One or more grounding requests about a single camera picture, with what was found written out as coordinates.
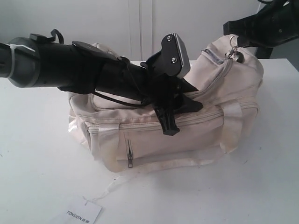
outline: zipper pull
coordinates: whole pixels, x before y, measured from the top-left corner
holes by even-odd
[[[130,147],[130,142],[128,140],[128,147],[129,147],[129,150],[128,150],[128,168],[133,168],[133,153],[132,153],[132,150],[131,150],[131,147]]]

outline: bag pocket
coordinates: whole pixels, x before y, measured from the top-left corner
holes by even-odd
[[[253,98],[251,101],[243,99],[238,104],[242,109],[241,130],[248,133],[258,106]],[[206,161],[205,163],[213,161],[226,153],[219,147],[224,118],[221,106],[206,106],[203,112],[184,114],[176,119],[180,132],[175,136],[163,135],[159,122],[120,124],[119,132],[114,136],[118,142],[117,149],[114,149],[114,160],[122,164],[124,169],[146,163],[188,158]],[[90,144],[93,155],[99,154],[103,149],[99,126],[89,127],[89,133],[93,136]]]

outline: bag strap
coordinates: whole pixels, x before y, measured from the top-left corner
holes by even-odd
[[[224,153],[231,153],[239,144],[243,127],[243,114],[240,103],[233,99],[219,105],[224,114],[220,147]]]

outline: table surface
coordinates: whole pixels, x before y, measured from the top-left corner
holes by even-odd
[[[97,204],[97,222],[299,223],[299,73],[261,60],[261,110],[252,135],[202,167],[151,173]],[[74,197],[99,197],[113,179],[68,134],[67,94],[0,80],[0,223],[47,223]]]

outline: cream shoulder bag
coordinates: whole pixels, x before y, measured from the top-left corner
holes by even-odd
[[[223,36],[192,62],[185,79],[199,91],[186,95],[202,102],[204,108],[176,115],[178,134],[163,135],[150,106],[132,108],[75,93],[69,97],[70,133],[112,172],[150,172],[213,162],[238,147],[258,112],[255,96],[263,67],[246,49],[238,49],[243,63],[226,59],[230,50],[230,36]]]

